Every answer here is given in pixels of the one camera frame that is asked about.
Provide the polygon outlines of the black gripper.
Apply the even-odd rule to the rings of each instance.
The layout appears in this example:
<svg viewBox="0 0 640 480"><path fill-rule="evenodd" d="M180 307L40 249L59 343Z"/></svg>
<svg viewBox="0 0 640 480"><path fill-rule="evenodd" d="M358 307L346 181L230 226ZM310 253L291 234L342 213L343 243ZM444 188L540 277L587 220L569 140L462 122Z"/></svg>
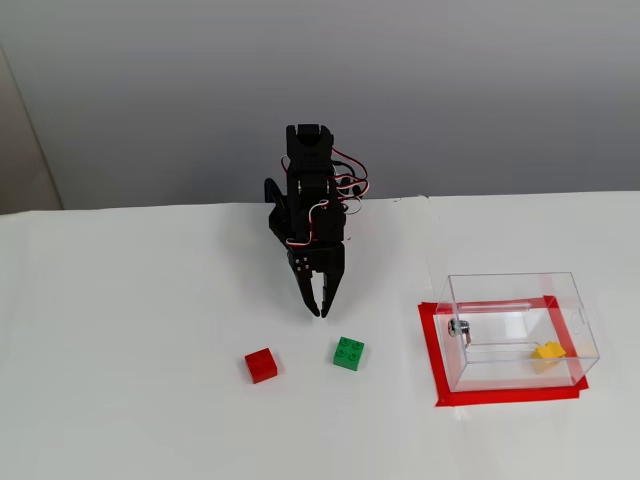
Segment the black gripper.
<svg viewBox="0 0 640 480"><path fill-rule="evenodd" d="M337 294L345 269L345 248L337 243L313 243L307 246L289 246L287 258L294 273L302 300L316 317L320 309L315 301L313 272L324 273L321 317L326 318Z"/></svg>

